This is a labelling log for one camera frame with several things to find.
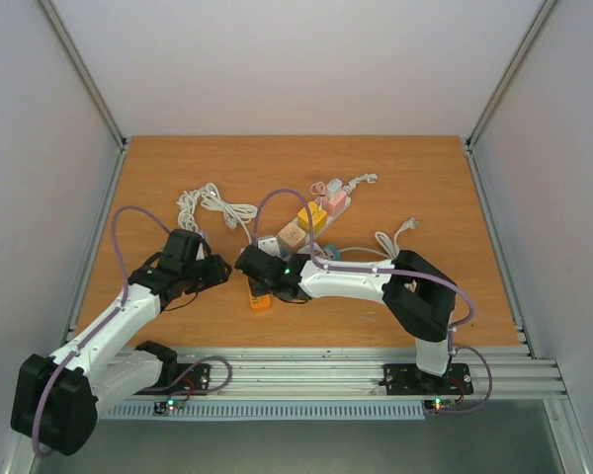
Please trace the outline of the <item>pink cube socket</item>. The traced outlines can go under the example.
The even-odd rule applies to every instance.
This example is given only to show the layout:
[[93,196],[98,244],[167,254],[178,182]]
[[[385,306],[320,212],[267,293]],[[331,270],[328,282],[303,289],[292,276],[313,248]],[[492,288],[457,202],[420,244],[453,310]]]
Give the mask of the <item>pink cube socket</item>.
[[329,217],[339,215],[346,206],[348,195],[341,190],[336,197],[326,197],[323,200],[323,208]]

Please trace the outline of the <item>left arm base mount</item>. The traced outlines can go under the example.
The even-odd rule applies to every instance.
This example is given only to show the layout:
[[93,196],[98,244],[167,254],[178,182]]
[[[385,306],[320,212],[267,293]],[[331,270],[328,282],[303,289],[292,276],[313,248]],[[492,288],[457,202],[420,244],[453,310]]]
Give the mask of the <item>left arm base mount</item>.
[[191,369],[189,364],[181,363],[177,367],[176,379],[176,384],[170,389],[171,395],[202,395],[202,391],[209,388],[211,366],[201,363]]

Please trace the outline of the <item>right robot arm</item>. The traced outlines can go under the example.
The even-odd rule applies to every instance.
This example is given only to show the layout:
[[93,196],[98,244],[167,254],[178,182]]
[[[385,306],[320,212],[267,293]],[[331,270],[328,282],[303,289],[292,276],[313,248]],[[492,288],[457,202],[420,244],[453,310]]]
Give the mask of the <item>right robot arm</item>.
[[251,292],[287,303],[339,297],[386,306],[415,339],[415,377],[438,391],[452,377],[449,325],[456,306],[453,281],[412,251],[379,262],[338,262],[294,254],[286,260],[247,246],[235,268],[248,277]]

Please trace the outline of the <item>beige cube socket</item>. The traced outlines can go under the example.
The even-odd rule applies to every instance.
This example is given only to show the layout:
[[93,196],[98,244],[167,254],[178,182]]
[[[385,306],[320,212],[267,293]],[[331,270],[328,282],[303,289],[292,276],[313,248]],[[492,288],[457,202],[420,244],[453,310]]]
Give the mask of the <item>beige cube socket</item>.
[[296,223],[289,222],[279,231],[277,239],[282,249],[293,254],[305,245],[306,234]]

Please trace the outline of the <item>white adapter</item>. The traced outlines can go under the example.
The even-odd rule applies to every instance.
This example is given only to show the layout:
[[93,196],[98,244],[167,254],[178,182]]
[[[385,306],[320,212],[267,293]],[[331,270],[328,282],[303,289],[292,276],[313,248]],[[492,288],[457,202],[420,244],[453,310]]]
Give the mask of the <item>white adapter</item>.
[[266,236],[257,240],[257,247],[271,257],[280,258],[282,248],[276,236]]

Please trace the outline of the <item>white charger with pink cable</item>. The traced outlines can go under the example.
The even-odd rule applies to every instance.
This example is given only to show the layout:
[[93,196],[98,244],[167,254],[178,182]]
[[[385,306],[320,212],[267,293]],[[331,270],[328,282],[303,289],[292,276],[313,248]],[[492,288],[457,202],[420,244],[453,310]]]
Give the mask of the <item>white charger with pink cable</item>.
[[314,201],[322,205],[325,201],[340,198],[344,193],[343,183],[340,179],[334,178],[327,184],[323,182],[313,183],[309,191],[315,196]]

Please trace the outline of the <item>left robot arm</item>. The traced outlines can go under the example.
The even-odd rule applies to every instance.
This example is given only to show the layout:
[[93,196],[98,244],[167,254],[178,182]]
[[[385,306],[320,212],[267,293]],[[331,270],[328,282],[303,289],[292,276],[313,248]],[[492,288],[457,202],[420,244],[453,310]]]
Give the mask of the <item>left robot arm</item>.
[[127,275],[119,296],[85,330],[51,355],[30,355],[19,369],[11,429],[63,455],[77,452],[99,419],[134,394],[207,392],[205,373],[190,379],[177,353],[143,342],[120,350],[134,334],[183,295],[228,281],[231,266],[205,238],[175,229],[162,251]]

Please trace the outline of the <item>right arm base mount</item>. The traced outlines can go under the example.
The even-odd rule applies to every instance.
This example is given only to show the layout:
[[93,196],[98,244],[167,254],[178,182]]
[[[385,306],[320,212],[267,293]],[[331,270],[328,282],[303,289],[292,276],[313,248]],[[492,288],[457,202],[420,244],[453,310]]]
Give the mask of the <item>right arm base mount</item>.
[[414,363],[388,363],[383,366],[383,379],[379,382],[387,395],[436,396],[472,395],[469,367],[464,363],[451,363],[444,375],[421,371]]

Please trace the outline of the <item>yellow cube socket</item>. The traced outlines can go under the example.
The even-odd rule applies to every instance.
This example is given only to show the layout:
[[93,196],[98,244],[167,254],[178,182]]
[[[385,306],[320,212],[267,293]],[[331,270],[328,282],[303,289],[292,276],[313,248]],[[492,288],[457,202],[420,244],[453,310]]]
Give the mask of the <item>yellow cube socket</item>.
[[304,231],[312,231],[315,235],[327,224],[328,214],[315,201],[310,201],[307,207],[303,207],[296,215],[296,224]]

